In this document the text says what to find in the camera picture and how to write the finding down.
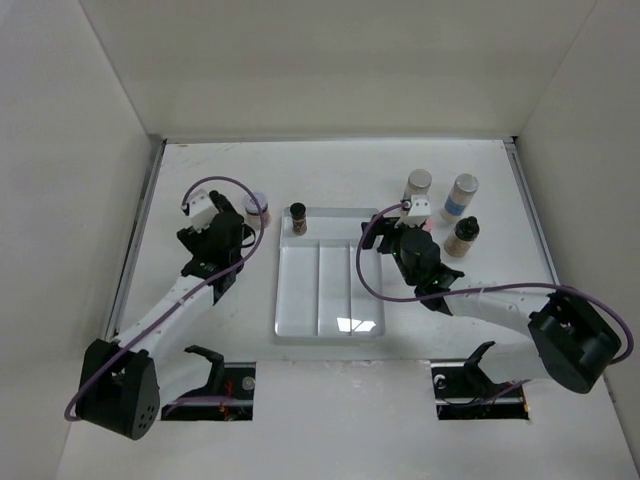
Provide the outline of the silver lid beige jar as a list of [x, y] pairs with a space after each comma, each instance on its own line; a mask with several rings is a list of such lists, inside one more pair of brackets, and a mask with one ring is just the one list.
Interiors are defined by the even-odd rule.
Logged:
[[425, 169], [412, 170], [407, 178], [402, 200], [409, 201], [413, 195], [427, 195], [432, 184], [432, 175]]

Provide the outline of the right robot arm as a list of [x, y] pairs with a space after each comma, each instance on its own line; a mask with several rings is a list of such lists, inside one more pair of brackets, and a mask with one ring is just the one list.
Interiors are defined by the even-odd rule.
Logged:
[[617, 360], [622, 342], [601, 306], [571, 287], [539, 282], [491, 285], [448, 267], [429, 232], [380, 214], [361, 226], [360, 251], [381, 243], [394, 259], [411, 302], [449, 317], [477, 319], [526, 338], [510, 348], [482, 343], [462, 367], [473, 394], [497, 392], [509, 381], [551, 379], [578, 394], [591, 391]]

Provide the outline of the right black knob grinder bottle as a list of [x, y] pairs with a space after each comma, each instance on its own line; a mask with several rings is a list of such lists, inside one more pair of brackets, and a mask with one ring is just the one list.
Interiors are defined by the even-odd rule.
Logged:
[[454, 258], [463, 258], [480, 233], [480, 226], [475, 216], [460, 219], [444, 242], [444, 250]]

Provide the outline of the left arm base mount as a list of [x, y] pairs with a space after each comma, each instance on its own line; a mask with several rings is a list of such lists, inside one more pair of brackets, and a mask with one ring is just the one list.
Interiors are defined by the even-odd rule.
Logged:
[[251, 421], [257, 365], [192, 345], [160, 381], [163, 421]]

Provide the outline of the small black cap spice bottle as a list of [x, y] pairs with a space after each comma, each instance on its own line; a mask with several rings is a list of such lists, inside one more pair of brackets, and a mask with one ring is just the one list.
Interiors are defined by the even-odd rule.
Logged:
[[305, 235], [307, 232], [306, 206], [301, 202], [290, 205], [289, 213], [292, 221], [292, 231], [295, 235]]

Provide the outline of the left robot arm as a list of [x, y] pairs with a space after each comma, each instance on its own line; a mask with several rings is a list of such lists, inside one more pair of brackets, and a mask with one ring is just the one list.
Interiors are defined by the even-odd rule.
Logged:
[[234, 285], [244, 241], [254, 232], [215, 190], [196, 191], [184, 212], [190, 224], [177, 238], [191, 258], [173, 286], [129, 329], [94, 341], [84, 354], [75, 415], [131, 440], [189, 404], [211, 402], [228, 415], [241, 402], [222, 354], [189, 345], [180, 362], [169, 357], [188, 327]]

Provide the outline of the aluminium table edge rail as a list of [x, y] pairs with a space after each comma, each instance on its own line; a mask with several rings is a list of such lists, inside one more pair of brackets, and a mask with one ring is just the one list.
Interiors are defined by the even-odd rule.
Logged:
[[158, 134], [150, 134], [150, 156], [142, 182], [136, 211], [133, 218], [122, 268], [117, 278], [115, 293], [108, 316], [104, 320], [98, 338], [112, 339], [120, 330], [124, 310], [128, 300], [135, 266], [138, 260], [144, 229], [147, 223], [151, 202], [157, 185], [167, 139]]

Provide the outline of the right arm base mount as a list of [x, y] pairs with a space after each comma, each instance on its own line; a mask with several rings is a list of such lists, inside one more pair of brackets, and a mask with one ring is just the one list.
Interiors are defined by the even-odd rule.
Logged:
[[481, 369], [495, 345], [484, 342], [467, 358], [431, 363], [437, 418], [441, 421], [528, 420], [525, 381], [494, 383]]

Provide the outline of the white lid orange label jar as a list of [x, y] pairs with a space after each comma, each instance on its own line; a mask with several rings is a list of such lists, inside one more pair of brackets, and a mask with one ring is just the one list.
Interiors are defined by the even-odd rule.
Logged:
[[245, 195], [243, 198], [245, 210], [245, 223], [256, 231], [269, 226], [271, 215], [269, 203], [265, 194], [256, 191], [253, 195]]

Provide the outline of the white plastic organizer tray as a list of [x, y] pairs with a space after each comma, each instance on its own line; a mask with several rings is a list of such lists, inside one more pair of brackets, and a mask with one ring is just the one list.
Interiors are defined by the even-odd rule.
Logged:
[[385, 334], [383, 302], [357, 276], [355, 257], [361, 225], [375, 208], [309, 207], [307, 231], [293, 233], [292, 215], [282, 213], [274, 330], [300, 343], [368, 341]]

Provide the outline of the pink cap seasoning bottle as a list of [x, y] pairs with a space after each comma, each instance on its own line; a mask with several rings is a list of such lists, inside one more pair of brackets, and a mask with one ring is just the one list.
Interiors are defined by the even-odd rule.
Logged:
[[424, 231], [431, 232], [433, 228], [433, 218], [431, 216], [426, 216], [421, 219], [417, 226]]

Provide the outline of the blue label sago jar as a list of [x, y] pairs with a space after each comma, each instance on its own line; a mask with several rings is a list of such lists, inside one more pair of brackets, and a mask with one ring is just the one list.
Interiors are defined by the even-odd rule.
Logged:
[[458, 175], [441, 210], [442, 218], [447, 222], [455, 222], [460, 219], [471, 203], [478, 187], [479, 181], [474, 175], [469, 173]]

